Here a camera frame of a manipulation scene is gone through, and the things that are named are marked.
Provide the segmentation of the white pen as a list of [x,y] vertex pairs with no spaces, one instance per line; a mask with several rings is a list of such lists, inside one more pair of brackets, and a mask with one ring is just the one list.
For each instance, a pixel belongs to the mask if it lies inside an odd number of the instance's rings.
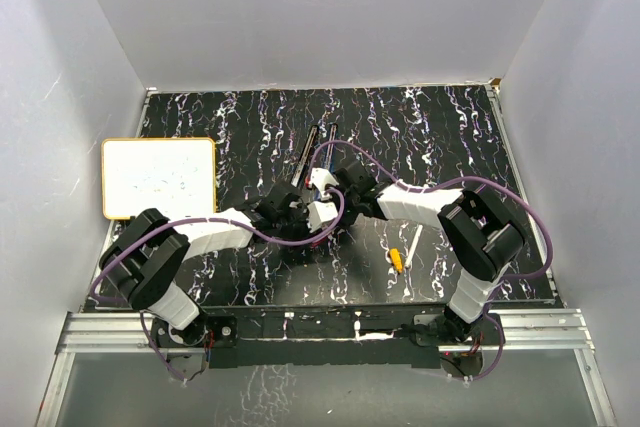
[[407,256],[406,256],[406,262],[405,262],[405,268],[408,270],[413,262],[417,247],[419,245],[419,241],[420,241],[420,237],[421,234],[423,232],[423,225],[418,224],[416,231],[414,233],[414,237],[413,240],[411,242],[410,248],[408,250]]

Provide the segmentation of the white board with wooden frame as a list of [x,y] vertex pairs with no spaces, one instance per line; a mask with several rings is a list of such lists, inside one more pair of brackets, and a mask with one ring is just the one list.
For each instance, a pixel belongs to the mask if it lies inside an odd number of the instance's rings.
[[216,211],[210,138],[112,138],[101,146],[102,211],[126,220],[148,208],[171,219]]

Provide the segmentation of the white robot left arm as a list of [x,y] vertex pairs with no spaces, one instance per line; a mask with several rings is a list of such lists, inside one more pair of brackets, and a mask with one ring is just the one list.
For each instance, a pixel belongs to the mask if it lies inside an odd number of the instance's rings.
[[108,281],[120,301],[163,320],[177,342],[194,346],[206,336],[207,317],[175,281],[183,262],[258,242],[307,245],[308,213],[301,190],[287,181],[276,183],[263,197],[208,217],[171,221],[149,208],[102,255],[96,283]]

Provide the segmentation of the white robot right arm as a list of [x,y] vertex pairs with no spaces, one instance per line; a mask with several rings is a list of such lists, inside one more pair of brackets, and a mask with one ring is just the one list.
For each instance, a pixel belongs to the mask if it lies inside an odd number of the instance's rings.
[[480,182],[426,193],[377,180],[358,161],[334,177],[346,200],[347,224],[358,215],[412,221],[440,229],[461,268],[443,313],[431,322],[443,341],[471,342],[482,329],[483,310],[508,265],[526,244],[522,225],[498,195]]

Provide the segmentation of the aluminium frame rail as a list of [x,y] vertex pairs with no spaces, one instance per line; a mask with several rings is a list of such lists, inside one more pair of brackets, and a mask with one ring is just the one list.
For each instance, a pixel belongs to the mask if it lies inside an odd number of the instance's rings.
[[204,338],[182,345],[168,325],[149,314],[89,312],[64,323],[37,425],[56,424],[74,361],[79,354],[150,353],[156,342],[164,357],[212,354],[213,368],[268,364],[373,365],[413,363],[424,368],[436,352],[479,355],[492,351],[569,350],[574,353],[595,421],[616,423],[595,361],[594,345],[580,310],[498,309],[476,324],[467,339],[439,331],[437,306],[224,307],[209,309]]

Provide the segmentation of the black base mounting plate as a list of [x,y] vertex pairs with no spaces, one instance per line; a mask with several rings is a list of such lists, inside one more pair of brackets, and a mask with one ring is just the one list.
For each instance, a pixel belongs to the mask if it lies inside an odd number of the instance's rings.
[[267,308],[256,311],[204,311],[207,332],[194,345],[174,339],[168,324],[156,319],[151,337],[156,346],[176,354],[194,349],[209,369],[262,365],[356,366],[405,365],[438,369],[443,361],[477,360],[484,347],[504,344],[497,314],[483,315],[479,330],[464,342],[443,341],[429,328],[444,311],[418,307]]

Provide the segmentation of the yellow cap marker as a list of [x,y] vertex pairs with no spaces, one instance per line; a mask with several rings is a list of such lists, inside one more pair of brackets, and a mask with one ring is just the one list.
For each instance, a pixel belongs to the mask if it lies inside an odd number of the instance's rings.
[[401,274],[404,271],[404,264],[399,250],[396,248],[391,248],[388,251],[387,256],[394,271],[398,274]]

